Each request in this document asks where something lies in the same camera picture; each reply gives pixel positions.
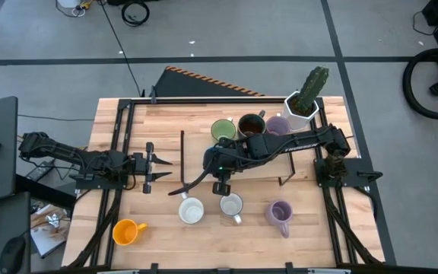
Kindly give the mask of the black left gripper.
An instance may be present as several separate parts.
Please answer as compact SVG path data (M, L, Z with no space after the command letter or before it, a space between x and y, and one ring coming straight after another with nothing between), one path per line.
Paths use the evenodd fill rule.
M154 182L161 177L165 177L170 175L171 172L160 172L160 173L152 173L152 163L155 164L164 164L164 165L172 165L169 161L165 161L160 159L154 152L154 145L152 142L147 142L145 146L146 155L143 153L134 153L131 157L132 167L130 169L131 175L134 177L135 175L144 176L144 182L142 187L142 192L144 194L151 193L151 181Z

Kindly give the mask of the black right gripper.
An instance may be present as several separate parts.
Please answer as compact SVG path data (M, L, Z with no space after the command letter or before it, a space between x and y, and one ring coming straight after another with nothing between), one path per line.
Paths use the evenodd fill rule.
M213 194L230 195L231 187L227 181L232 174L242 172L250 163L245 145L245 139L232 140L223 137L205 151L203 168L207 174L217 179L213 184Z

